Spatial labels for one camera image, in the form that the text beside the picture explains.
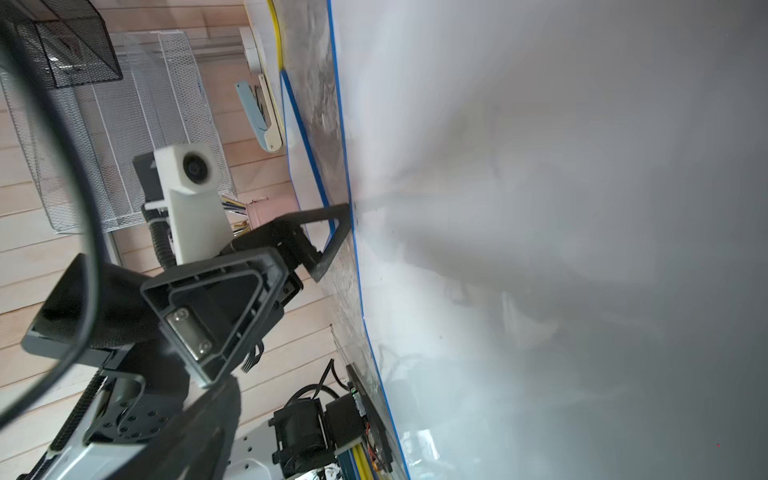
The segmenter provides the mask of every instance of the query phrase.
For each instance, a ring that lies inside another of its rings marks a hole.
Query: wooden plank
[[[291,310],[264,336],[264,349],[286,345],[296,339],[320,331],[333,322],[331,302],[322,299],[310,305]]]
[[[300,291],[290,302],[286,305],[286,311],[300,308],[305,305],[309,305],[312,302],[316,302],[322,298],[325,298],[326,294],[323,289],[317,283],[312,280],[304,282],[304,290]]]
[[[275,157],[230,168],[238,192],[247,192],[290,181],[288,157]]]
[[[142,248],[132,252],[123,253],[123,266],[134,272],[148,272],[160,266],[153,247]]]
[[[101,12],[112,32],[248,25],[242,5],[223,7],[113,8]]]
[[[0,217],[0,252],[63,237],[51,228],[41,208]]]
[[[0,187],[25,184],[32,181],[27,161],[21,147],[0,150]]]
[[[247,192],[240,192],[237,194],[237,199],[244,204],[249,204],[256,200],[269,200],[271,198],[282,197],[283,195],[296,197],[296,193],[293,191],[293,184],[290,181],[257,188],[256,190],[248,190]]]
[[[0,286],[0,313],[44,301],[63,274],[64,271],[61,270],[23,282]]]
[[[190,39],[190,41],[198,40],[201,38],[240,37],[239,26],[184,28],[183,32],[187,34],[187,37]]]
[[[205,7],[242,5],[237,0],[94,0],[98,10],[111,8]]]
[[[0,187],[0,216],[37,210],[40,207],[40,196],[32,182]]]
[[[243,104],[240,103],[235,84],[238,81],[247,81],[254,85],[259,81],[251,76],[245,57],[205,61],[197,67],[203,79],[210,111],[214,115],[242,111]]]
[[[29,473],[46,450],[47,443],[0,462],[0,478],[17,478],[22,473]]]
[[[334,352],[271,379],[269,382],[243,391],[240,400],[240,423],[249,422],[251,419],[281,408],[298,389],[310,383],[317,383],[328,361],[332,358],[340,362],[338,353]]]
[[[0,286],[64,270],[81,251],[80,237],[71,235],[1,252]]]
[[[243,372],[239,368],[235,369],[232,374],[237,377],[240,391],[242,392],[269,382],[291,370],[336,351],[336,344],[333,342],[333,335],[330,330],[330,327],[326,327],[319,332],[265,352],[259,363],[248,373]],[[185,404],[191,405],[203,393],[204,391],[193,382],[190,385],[190,393]]]
[[[92,366],[72,366],[72,368],[69,369],[58,382],[56,382],[27,410],[38,409],[42,406],[46,406],[48,403],[56,402],[57,400],[65,399],[76,393],[82,392],[85,390],[85,387],[88,386],[88,383],[91,381],[91,378],[93,378],[96,370],[97,369]],[[11,405],[14,400],[37,383],[45,373],[46,372],[42,372],[36,376],[0,388],[0,409],[5,409],[7,406]]]
[[[231,144],[224,144],[224,156],[227,158],[227,165],[234,167],[236,165],[249,164],[250,162],[266,160],[267,158],[282,157],[286,154],[285,146],[274,153],[265,151],[256,138],[250,140],[236,141]]]
[[[33,410],[3,429],[0,432],[0,460],[53,440],[78,402],[78,397],[72,396]]]
[[[214,123],[222,144],[256,138],[243,110],[214,115]]]
[[[7,111],[0,113],[0,149],[18,147],[16,129],[11,121],[11,114]]]
[[[128,253],[141,248],[152,247],[152,236],[146,223],[123,228],[112,233],[118,252]]]
[[[299,276],[299,280],[301,281],[310,279],[310,273],[306,271],[306,268],[304,268],[304,265],[299,265],[296,268],[296,275]]]
[[[165,270],[164,270],[164,269],[163,269],[163,267],[161,266],[160,268],[156,268],[156,269],[150,270],[150,271],[148,271],[148,272],[142,272],[142,273],[143,273],[144,275],[148,275],[148,276],[157,276],[157,275],[159,275],[159,274],[163,273],[164,271],[165,271]]]
[[[42,303],[36,303],[0,315],[0,348],[21,342],[29,324],[32,323],[32,319],[38,314],[42,305]]]
[[[58,360],[30,355],[20,345],[0,350],[0,386],[28,379],[49,370]]]

